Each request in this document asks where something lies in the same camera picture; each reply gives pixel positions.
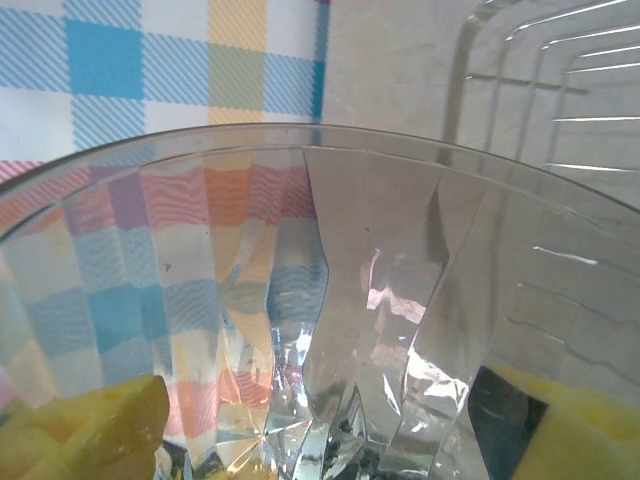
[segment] faceted glass pattern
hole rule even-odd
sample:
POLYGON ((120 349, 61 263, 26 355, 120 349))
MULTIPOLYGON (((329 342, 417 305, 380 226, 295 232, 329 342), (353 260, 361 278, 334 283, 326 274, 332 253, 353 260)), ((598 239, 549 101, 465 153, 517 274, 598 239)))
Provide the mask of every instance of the faceted glass pattern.
POLYGON ((640 217, 479 152, 153 135, 8 182, 0 233, 0 408, 162 375, 160 480, 488 479, 482 366, 640 405, 640 217))

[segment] clear glass bowl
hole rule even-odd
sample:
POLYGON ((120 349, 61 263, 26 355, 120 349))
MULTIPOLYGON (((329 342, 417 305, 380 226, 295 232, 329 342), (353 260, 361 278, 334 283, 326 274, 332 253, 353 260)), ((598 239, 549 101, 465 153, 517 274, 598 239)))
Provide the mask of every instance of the clear glass bowl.
POLYGON ((481 152, 162 133, 7 182, 0 234, 0 409, 161 375, 159 479, 489 478, 479 372, 504 425, 640 406, 638 212, 481 152))

